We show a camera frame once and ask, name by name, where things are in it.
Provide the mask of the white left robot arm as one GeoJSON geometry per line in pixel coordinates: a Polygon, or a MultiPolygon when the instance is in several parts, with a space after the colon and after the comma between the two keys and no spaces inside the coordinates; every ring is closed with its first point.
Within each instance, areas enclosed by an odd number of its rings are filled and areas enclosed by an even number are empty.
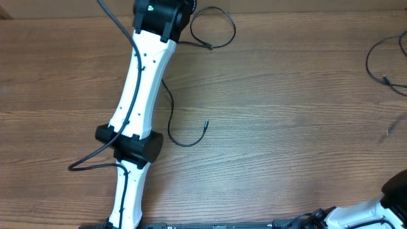
{"type": "Polygon", "coordinates": [[[113,148],[117,168],[114,207],[103,228],[138,228],[142,195],[150,165],[158,157],[163,135],[152,129],[152,115],[162,76],[189,24],[196,1],[136,1],[133,32],[107,8],[102,9],[132,45],[132,58],[118,107],[109,123],[97,127],[103,148],[113,148]]]}

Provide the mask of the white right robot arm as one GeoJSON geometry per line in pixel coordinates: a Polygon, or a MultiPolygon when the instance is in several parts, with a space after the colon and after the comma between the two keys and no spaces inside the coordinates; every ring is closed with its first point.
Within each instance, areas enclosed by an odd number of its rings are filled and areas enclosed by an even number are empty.
{"type": "Polygon", "coordinates": [[[350,207],[319,209],[304,219],[300,228],[406,229],[406,171],[403,170],[382,186],[382,194],[350,207]]]}

